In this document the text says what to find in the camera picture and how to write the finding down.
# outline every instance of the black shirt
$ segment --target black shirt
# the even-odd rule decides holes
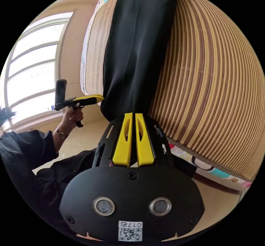
[[[58,157],[52,132],[4,133],[0,137],[0,155],[14,186],[27,204],[48,224],[61,233],[83,243],[70,230],[59,211],[67,184],[80,172],[92,167],[95,150],[53,163],[35,175],[32,170]]]

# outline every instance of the floor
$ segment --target floor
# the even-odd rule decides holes
[[[108,122],[106,120],[101,120],[90,125],[85,125],[82,129],[75,128],[62,146],[59,157],[53,162],[76,155],[83,150],[89,150],[97,147],[98,141],[100,140],[100,137],[107,125]],[[36,173],[41,168],[50,167],[53,162],[44,164],[43,166],[35,169],[33,172]],[[218,190],[195,179],[194,182],[197,184],[202,195],[205,205],[205,213],[193,231],[185,236],[199,232],[223,219],[236,207],[239,199],[241,198],[241,195],[230,194]]]

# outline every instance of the screw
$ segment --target screw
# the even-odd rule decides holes
[[[199,221],[199,218],[198,217],[194,217],[194,218],[191,219],[190,223],[191,224],[196,224],[198,221]]]
[[[70,223],[70,224],[74,224],[74,223],[75,223],[74,219],[73,219],[72,217],[70,217],[70,216],[67,216],[67,217],[66,217],[66,220],[67,220],[67,222]]]
[[[129,178],[130,180],[135,180],[135,179],[137,178],[137,174],[136,174],[135,172],[130,172],[130,173],[128,174],[128,178]]]

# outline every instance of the window pane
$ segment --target window pane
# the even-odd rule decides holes
[[[11,78],[7,83],[8,105],[35,93],[55,89],[54,66],[55,62],[46,63]]]
[[[25,36],[17,43],[12,59],[32,47],[49,42],[59,41],[63,27],[64,24],[53,25],[37,30]]]
[[[32,23],[31,25],[29,25],[24,32],[34,28],[35,26],[38,26],[44,22],[50,22],[52,20],[57,20],[57,19],[65,19],[65,18],[71,18],[71,16],[73,15],[73,12],[66,12],[66,13],[59,13],[59,14],[55,14],[46,18],[43,18],[41,20],[38,20],[34,23]]]
[[[2,108],[5,108],[5,99],[4,99],[4,79],[5,79],[5,74],[6,74],[6,66],[7,66],[7,61],[10,56],[10,53],[6,59],[6,62],[4,64],[3,70],[0,75],[0,106]]]
[[[32,117],[34,115],[51,111],[51,106],[54,105],[55,93],[45,94],[26,102],[23,102],[13,108],[17,112],[16,116],[12,119],[13,124]]]
[[[19,70],[31,66],[33,64],[49,59],[55,59],[56,48],[57,44],[50,45],[36,49],[21,56],[20,58],[18,58],[17,60],[15,60],[10,64],[8,76],[12,76],[13,74],[17,73]]]
[[[9,123],[9,121],[5,122],[5,123],[2,125],[2,128],[3,128],[4,131],[7,130],[7,129],[10,129],[10,123]]]

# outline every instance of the wristwatch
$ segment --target wristwatch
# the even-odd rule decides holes
[[[60,138],[62,138],[62,139],[66,139],[68,137],[64,132],[61,132],[58,128],[57,128],[56,132],[60,136]]]

